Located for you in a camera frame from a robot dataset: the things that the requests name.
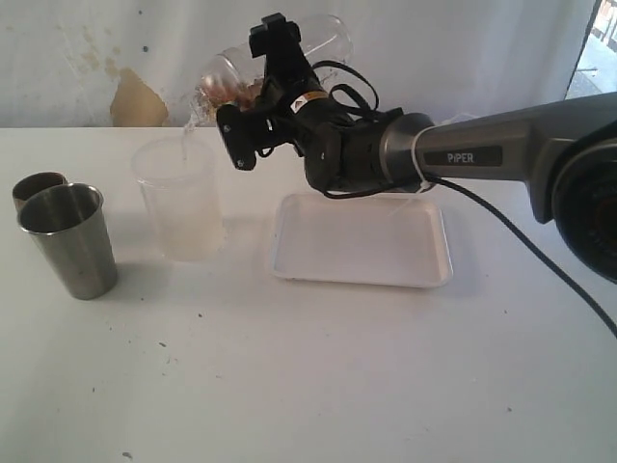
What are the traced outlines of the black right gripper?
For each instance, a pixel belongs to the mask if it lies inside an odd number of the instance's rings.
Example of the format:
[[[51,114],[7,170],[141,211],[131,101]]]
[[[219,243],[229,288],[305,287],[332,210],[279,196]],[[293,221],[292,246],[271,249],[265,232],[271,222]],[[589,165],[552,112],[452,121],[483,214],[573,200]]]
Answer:
[[[259,157],[283,144],[304,156],[321,146],[320,126],[347,125],[347,115],[323,89],[300,42],[298,24],[283,14],[264,16],[250,29],[252,57],[265,60],[261,90],[250,108],[226,103],[216,113],[231,162],[240,171],[252,170]]]

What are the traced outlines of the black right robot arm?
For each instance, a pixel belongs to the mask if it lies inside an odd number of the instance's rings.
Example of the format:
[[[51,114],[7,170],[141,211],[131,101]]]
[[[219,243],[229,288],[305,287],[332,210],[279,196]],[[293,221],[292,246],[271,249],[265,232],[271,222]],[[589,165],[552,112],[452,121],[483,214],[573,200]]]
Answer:
[[[302,51],[299,26],[281,14],[252,28],[249,47],[264,60],[255,102],[216,113],[238,170],[289,144],[309,186],[330,199],[418,192],[458,178],[520,181],[535,219],[554,223],[579,260],[615,280],[615,94],[437,125],[422,113],[382,112],[357,93],[350,104],[336,101]]]

